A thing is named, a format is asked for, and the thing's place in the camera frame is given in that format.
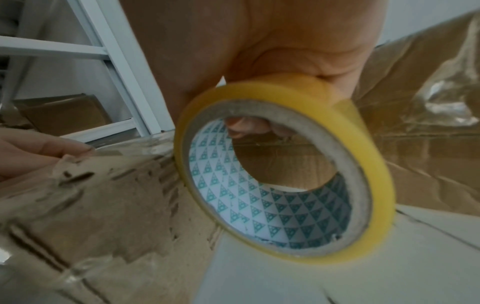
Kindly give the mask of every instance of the cardboard core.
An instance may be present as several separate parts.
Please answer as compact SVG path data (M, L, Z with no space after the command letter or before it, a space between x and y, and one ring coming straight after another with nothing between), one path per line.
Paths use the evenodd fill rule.
M238 232L267 244L320 247L340 239L350 222L352 207L341 174L311 191L264 185L240 164L223 120L195 135L189 169L206 204Z

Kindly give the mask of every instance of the tape roll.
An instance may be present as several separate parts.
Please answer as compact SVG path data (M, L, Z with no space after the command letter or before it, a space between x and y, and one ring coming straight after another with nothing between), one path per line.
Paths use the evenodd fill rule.
M338 174L304 192L257 182L235 156L223 124L227 117L261 117L297 131ZM208 215L242 241L279 257L356 258L379 244L393 221L392 179L358 111L314 77L269 75L199 95L178 121L174 154L182 179Z

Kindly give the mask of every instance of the hand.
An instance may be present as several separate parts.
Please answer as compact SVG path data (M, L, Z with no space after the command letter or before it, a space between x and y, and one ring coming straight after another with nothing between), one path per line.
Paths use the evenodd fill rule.
M351 96L387 0L121 0L174 120L196 95L277 72L325 79ZM234 136L275 130L226 121Z
M64 155L79 156L92 150L70 139L0 128L0 181L55 164Z

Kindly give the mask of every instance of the brown cardboard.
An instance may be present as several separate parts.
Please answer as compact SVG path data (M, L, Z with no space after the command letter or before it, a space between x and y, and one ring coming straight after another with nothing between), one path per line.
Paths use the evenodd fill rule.
M480 75L480 32L472 30L478 25L480 12L439 24L376 48L365 66L353 100L390 168L400 204L480 216L480 124L426 126L405 120L415 94L466 45L469 58L463 63ZM480 85L469 86L464 95L480 117ZM235 141L235 151L264 183L312 189L334 172L305 140L250 138ZM273 174L266 173L273 165Z
M163 133L0 183L6 264L77 303L190 303L221 229L172 146Z
M94 95L14 100L13 104L38 131L55 136L112 123Z

